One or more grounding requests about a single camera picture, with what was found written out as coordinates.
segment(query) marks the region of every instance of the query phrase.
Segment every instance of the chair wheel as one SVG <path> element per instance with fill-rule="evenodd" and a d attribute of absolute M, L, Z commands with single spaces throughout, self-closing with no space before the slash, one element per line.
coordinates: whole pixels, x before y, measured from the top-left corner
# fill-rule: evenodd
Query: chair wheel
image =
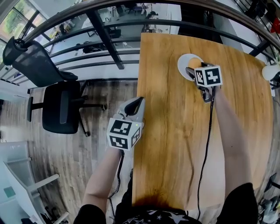
<path fill-rule="evenodd" d="M 101 108 L 102 108 L 103 111 L 105 111 L 105 110 L 107 110 L 107 105 L 104 104 Z"/>

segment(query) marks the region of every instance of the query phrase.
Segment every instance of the person's forearm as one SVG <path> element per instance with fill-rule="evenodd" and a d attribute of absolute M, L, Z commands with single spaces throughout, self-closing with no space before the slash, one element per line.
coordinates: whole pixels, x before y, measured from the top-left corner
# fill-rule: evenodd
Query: person's forearm
<path fill-rule="evenodd" d="M 227 196 L 238 186 L 251 182 L 249 152 L 238 117 L 218 87 L 214 104 L 224 150 Z"/>
<path fill-rule="evenodd" d="M 103 199 L 108 198 L 119 165 L 120 155 L 118 149 L 107 149 L 103 160 L 87 183 L 86 194 Z"/>

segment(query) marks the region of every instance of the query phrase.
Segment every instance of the star print shirt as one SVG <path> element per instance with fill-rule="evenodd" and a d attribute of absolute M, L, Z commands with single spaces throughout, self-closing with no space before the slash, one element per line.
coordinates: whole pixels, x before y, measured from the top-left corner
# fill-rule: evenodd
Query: star print shirt
<path fill-rule="evenodd" d="M 258 208 L 253 185 L 247 183 L 233 190 L 225 200 L 217 224 L 257 224 Z M 120 203 L 116 224 L 201 224 L 183 210 L 160 210 L 154 207 L 131 207 Z M 74 224 L 106 224 L 105 214 L 94 205 L 81 207 Z"/>

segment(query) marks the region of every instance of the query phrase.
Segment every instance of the wooden floor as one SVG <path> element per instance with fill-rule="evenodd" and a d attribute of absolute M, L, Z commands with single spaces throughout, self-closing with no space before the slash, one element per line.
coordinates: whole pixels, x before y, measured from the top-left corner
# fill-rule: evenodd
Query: wooden floor
<path fill-rule="evenodd" d="M 85 186 L 92 173 L 102 159 L 106 148 L 106 128 L 108 120 L 116 112 L 118 106 L 127 99 L 136 96 L 137 82 L 96 82 L 87 87 L 84 94 L 89 95 L 88 103 L 107 103 L 108 110 L 102 112 L 98 108 L 87 108 L 81 111 L 86 129 L 91 137 L 86 138 L 81 130 L 75 135 L 54 134 L 42 128 L 42 111 L 32 114 L 32 122 L 26 120 L 27 103 L 14 104 L 5 102 L 0 117 L 0 131 L 4 141 L 28 141 L 29 154 L 32 157 L 32 170 L 36 181 L 40 181 L 55 173 L 60 175 L 54 181 L 40 189 L 45 205 L 57 207 L 60 214 L 70 213 L 68 221 L 72 223 L 81 206 Z M 42 102 L 44 89 L 32 90 L 34 103 Z M 280 103 L 277 91 L 275 100 Z M 259 201 L 263 197 L 268 178 L 278 172 L 280 180 L 280 104 L 273 101 L 274 124 L 273 141 L 267 171 L 262 186 L 255 191 Z M 114 207 L 120 202 L 126 191 L 129 172 L 133 167 L 133 152 L 126 153 L 122 168 L 122 184 L 118 195 L 113 200 Z M 272 188 L 265 194 L 266 198 L 279 195 L 280 191 Z M 203 224 L 215 223 L 222 205 L 202 209 Z M 112 223 L 108 207 L 107 223 Z M 197 210 L 189 211 L 189 215 L 197 217 Z"/>

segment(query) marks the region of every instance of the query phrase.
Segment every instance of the wooden table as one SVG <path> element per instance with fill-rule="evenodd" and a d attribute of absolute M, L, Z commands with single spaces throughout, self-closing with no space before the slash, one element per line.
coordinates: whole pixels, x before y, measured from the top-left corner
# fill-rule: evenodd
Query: wooden table
<path fill-rule="evenodd" d="M 182 54 L 193 53 L 221 67 L 222 89 L 248 138 L 254 188 L 263 180 L 270 153 L 273 108 L 265 64 L 212 41 L 168 34 L 142 34 L 137 96 L 146 99 L 145 128 L 135 146 L 133 205 L 197 208 L 197 187 L 205 155 L 210 104 L 178 71 Z M 216 112 L 200 206 L 224 201 L 224 154 Z"/>

